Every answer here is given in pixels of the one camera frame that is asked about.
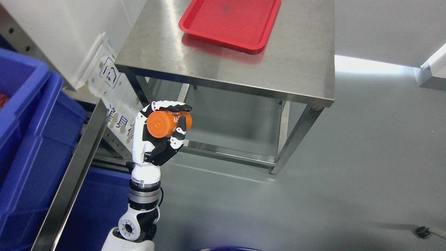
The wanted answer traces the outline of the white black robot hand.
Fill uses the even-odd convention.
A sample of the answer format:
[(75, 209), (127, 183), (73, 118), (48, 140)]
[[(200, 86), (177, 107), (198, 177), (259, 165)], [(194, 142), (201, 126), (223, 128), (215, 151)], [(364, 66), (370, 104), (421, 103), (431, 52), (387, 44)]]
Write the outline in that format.
[(161, 178), (161, 165), (165, 164), (184, 145), (186, 123), (188, 119), (180, 116), (171, 136), (155, 138), (149, 133), (147, 121), (150, 114), (156, 111), (168, 111), (179, 114), (190, 112), (192, 107), (179, 101), (152, 101), (140, 110), (135, 118), (132, 146), (132, 183), (137, 187), (156, 186)]

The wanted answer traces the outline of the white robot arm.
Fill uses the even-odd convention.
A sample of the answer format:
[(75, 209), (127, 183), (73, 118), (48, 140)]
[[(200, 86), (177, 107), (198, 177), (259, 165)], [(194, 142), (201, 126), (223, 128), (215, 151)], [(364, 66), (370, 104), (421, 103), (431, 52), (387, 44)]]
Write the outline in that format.
[(102, 251), (154, 251), (160, 219), (161, 182), (141, 185), (129, 182), (128, 209), (110, 230)]

